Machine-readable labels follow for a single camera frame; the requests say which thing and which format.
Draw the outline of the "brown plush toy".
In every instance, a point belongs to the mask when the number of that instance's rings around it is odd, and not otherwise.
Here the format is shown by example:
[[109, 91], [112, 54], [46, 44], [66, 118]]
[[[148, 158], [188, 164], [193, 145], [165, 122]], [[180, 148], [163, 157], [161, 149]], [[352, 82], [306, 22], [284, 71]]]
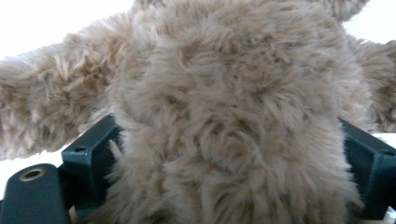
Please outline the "brown plush toy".
[[90, 224], [348, 224], [342, 122], [396, 132], [396, 40], [344, 29], [368, 0], [134, 0], [0, 61], [0, 161], [121, 127]]

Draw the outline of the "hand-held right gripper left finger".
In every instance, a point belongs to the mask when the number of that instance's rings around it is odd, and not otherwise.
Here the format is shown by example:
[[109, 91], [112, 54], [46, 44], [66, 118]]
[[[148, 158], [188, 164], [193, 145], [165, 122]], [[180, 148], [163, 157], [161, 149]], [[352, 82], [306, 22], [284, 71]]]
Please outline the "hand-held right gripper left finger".
[[62, 151], [61, 180], [68, 208], [89, 217], [106, 197], [115, 157], [110, 142], [120, 141], [120, 127], [111, 115], [104, 116]]

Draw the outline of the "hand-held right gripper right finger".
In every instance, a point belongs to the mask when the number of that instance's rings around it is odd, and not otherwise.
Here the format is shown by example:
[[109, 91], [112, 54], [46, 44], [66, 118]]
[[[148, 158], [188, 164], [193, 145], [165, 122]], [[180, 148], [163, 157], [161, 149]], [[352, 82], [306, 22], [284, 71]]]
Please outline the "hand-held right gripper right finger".
[[396, 210], [396, 149], [343, 119], [339, 121], [346, 134], [350, 172], [364, 203], [359, 217], [383, 219], [389, 207]]

